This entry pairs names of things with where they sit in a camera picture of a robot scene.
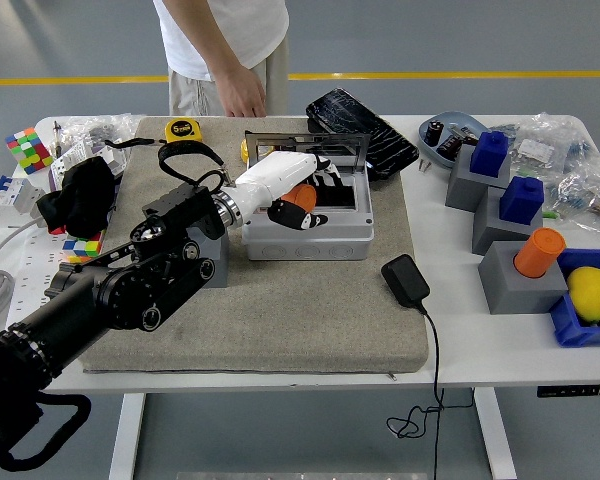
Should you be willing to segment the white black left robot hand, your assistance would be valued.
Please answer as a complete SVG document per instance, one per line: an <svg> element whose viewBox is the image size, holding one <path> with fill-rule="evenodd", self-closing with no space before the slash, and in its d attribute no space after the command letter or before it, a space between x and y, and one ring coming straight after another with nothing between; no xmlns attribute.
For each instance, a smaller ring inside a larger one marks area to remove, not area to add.
<svg viewBox="0 0 600 480"><path fill-rule="evenodd" d="M317 194L305 180L323 171L336 186L342 184L337 167L331 160L315 154L274 151L250 167L225 187L217 199L226 206L231 227L246 224L260 209L267 210L269 220L286 228L308 230L322 226L328 217L315 214Z"/></svg>

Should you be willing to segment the person's hand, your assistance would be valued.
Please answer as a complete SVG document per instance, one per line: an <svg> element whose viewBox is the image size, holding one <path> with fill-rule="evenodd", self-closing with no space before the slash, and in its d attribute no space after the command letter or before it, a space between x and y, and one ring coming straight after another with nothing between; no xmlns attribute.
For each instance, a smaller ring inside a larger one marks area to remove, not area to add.
<svg viewBox="0 0 600 480"><path fill-rule="evenodd" d="M266 95L258 76L238 65L222 70L215 83L227 117L259 118L266 116Z"/></svg>

